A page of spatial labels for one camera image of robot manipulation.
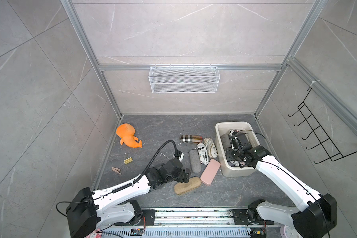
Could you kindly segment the beige plastic storage bin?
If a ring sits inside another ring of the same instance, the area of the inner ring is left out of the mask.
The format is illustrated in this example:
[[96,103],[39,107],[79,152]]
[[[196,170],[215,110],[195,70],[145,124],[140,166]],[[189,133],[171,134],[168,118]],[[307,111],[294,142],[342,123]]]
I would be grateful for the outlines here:
[[216,129],[215,146],[217,148],[219,162],[221,163],[222,174],[226,177],[243,177],[254,173],[255,168],[248,165],[246,165],[244,168],[233,168],[228,165],[225,151],[221,143],[221,136],[223,134],[228,134],[229,130],[235,130],[235,132],[243,132],[248,137],[248,140],[251,143],[252,148],[254,148],[260,145],[257,139],[257,135],[260,135],[260,133],[255,132],[252,126],[247,122],[218,123],[215,126],[215,129]]

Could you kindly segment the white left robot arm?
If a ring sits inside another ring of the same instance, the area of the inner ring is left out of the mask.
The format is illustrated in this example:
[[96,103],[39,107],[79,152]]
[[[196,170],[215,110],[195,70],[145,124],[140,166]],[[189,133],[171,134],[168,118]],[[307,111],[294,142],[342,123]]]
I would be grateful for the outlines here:
[[173,140],[164,142],[142,173],[133,179],[102,190],[81,189],[63,213],[67,218],[69,234],[72,238],[85,238],[93,232],[100,233],[100,227],[113,225],[134,225],[143,212],[135,197],[163,188],[165,184],[189,182],[190,169],[183,168],[183,153],[174,146],[174,155],[166,163],[152,167],[161,150]]

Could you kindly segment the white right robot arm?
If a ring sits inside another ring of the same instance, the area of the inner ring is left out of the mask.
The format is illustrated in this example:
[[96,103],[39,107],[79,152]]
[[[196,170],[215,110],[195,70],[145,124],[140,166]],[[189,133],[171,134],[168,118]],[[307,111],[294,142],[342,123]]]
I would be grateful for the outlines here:
[[329,193],[323,195],[283,167],[265,147],[253,146],[246,133],[230,130],[221,136],[228,163],[239,168],[252,167],[267,176],[293,202],[286,207],[258,199],[248,206],[250,224],[266,220],[283,224],[303,238],[322,238],[337,225],[337,201]]

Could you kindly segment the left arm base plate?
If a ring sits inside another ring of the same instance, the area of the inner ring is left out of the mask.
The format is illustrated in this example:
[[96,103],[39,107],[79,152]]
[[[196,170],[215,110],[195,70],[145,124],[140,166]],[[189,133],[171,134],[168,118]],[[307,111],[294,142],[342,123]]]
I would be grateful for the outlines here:
[[139,222],[137,225],[142,226],[144,225],[143,218],[146,219],[146,226],[154,226],[155,223],[155,215],[156,215],[156,210],[155,209],[142,209],[142,217],[140,218]]

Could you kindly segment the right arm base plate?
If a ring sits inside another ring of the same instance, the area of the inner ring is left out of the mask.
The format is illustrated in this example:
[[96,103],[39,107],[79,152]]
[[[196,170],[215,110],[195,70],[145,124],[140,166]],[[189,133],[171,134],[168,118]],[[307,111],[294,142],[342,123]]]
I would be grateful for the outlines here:
[[274,225],[271,220],[263,220],[256,212],[248,208],[231,209],[230,217],[234,219],[235,225]]

